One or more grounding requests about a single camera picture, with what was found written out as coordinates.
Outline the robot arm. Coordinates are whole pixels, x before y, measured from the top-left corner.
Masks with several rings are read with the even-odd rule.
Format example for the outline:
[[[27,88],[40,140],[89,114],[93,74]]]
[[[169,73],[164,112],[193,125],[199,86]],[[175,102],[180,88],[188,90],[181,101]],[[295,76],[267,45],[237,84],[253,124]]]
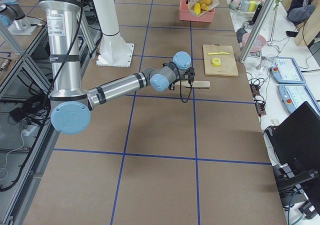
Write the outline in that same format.
[[[18,31],[27,30],[32,26],[16,0],[0,1],[0,21],[5,27],[14,24]]]
[[[162,68],[147,68],[90,90],[82,87],[78,33],[83,18],[83,0],[39,0],[45,10],[53,84],[49,89],[50,121],[60,133],[74,135],[85,130],[91,111],[120,96],[147,86],[162,92],[175,83],[192,84],[191,56],[177,52]],[[102,38],[97,64],[129,67],[134,45],[120,34],[114,0],[93,0]]]

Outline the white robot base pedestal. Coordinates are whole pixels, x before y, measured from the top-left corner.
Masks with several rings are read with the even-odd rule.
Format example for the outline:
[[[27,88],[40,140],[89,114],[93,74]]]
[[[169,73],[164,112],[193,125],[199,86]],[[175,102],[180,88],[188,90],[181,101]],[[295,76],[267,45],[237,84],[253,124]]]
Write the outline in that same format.
[[[93,0],[102,39],[96,64],[123,67],[131,65],[134,44],[122,38],[114,0]]]

